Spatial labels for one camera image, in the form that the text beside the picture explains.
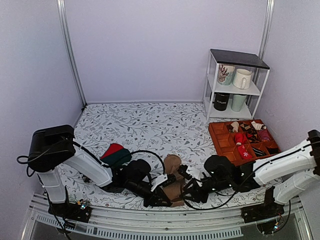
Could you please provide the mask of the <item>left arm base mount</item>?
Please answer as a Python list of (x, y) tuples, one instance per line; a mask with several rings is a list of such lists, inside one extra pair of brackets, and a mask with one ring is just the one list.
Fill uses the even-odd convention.
[(63, 203), (53, 203), (48, 197), (48, 212), (63, 219), (88, 223), (90, 220), (92, 208), (89, 206), (82, 208), (81, 205), (78, 205), (77, 203), (71, 203), (69, 201), (68, 193), (66, 193), (65, 196), (66, 199)]

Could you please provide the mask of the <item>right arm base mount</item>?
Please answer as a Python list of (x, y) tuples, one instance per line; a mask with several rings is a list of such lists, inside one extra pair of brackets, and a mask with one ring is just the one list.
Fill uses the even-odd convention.
[(263, 203), (243, 207), (241, 209), (241, 217), (245, 223), (251, 223), (276, 217), (282, 215), (284, 212), (284, 205), (275, 203), (273, 194), (266, 193)]

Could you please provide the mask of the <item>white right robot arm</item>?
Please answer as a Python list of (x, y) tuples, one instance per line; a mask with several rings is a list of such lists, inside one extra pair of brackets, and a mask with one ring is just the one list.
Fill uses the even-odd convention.
[(259, 206), (260, 216), (269, 218), (278, 210), (278, 205), (286, 204), (320, 179), (320, 133), (311, 130), (307, 139), (297, 146), (240, 166), (231, 163), (226, 156), (212, 155), (205, 161), (204, 169), (209, 175), (201, 177), (197, 169), (190, 170), (187, 165), (179, 167), (178, 173), (188, 180), (180, 195), (185, 202), (206, 203), (210, 193), (228, 188), (235, 193), (246, 193), (291, 175), (273, 186), (271, 198)]

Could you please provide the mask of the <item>tan ribbed sock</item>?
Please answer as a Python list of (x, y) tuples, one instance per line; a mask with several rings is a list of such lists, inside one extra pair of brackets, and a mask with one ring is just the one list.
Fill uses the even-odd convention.
[(182, 164), (182, 160), (175, 154), (168, 154), (164, 159), (165, 173), (167, 175), (174, 174), (176, 181), (168, 186), (163, 187), (164, 193), (171, 201), (171, 208), (180, 207), (185, 204), (181, 198), (185, 178), (178, 173), (178, 169)]

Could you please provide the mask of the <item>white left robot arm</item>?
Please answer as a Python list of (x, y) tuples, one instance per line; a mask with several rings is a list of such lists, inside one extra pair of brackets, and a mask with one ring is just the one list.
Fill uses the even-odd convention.
[(172, 205), (162, 186), (171, 184), (175, 179), (173, 175), (163, 173), (152, 178), (151, 165), (143, 159), (133, 160), (135, 153), (117, 143), (112, 143), (102, 157), (97, 158), (75, 142), (74, 137), (74, 128), (67, 124), (35, 131), (26, 162), (37, 173), (55, 209), (63, 217), (70, 217), (75, 210), (56, 171), (61, 164), (74, 168), (107, 193), (132, 192), (143, 198), (144, 207)]

